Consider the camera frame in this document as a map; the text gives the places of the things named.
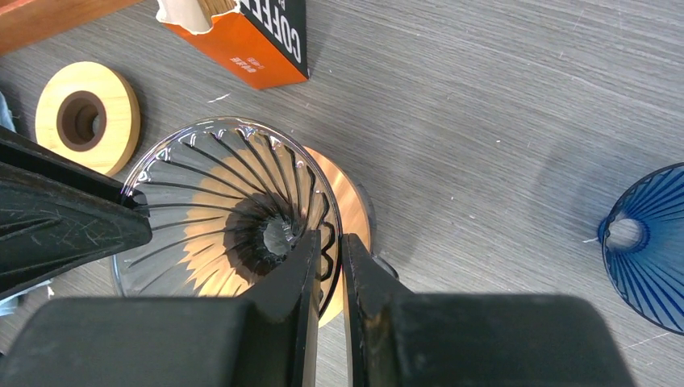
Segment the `orange coffee filter box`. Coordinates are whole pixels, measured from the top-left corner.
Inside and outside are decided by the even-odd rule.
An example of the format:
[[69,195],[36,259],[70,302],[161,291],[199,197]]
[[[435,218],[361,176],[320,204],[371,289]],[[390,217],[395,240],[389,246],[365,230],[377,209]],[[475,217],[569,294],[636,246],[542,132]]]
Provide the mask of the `orange coffee filter box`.
[[254,89],[309,79],[305,0],[238,0],[207,18],[198,1],[159,1],[156,20]]

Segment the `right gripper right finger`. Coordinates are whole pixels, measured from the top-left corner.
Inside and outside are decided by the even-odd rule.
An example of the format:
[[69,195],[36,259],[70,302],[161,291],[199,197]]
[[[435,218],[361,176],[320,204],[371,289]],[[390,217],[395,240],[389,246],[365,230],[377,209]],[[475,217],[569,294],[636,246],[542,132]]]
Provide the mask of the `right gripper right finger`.
[[607,324],[562,294],[415,293],[340,242],[352,386],[632,386]]

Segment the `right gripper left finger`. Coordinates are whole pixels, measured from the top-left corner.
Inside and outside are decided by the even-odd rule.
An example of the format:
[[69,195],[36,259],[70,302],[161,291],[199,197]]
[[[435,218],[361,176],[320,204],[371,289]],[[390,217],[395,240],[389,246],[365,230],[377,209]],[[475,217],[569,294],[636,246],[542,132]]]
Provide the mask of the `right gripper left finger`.
[[4,386],[307,386],[321,236],[235,298],[58,298],[1,362]]

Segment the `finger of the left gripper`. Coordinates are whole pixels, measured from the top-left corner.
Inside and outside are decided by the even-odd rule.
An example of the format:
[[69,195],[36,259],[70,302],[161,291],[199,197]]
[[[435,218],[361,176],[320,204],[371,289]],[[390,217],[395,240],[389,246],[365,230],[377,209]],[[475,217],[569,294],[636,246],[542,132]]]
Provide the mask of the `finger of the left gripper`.
[[123,184],[1,129],[1,297],[148,243]]

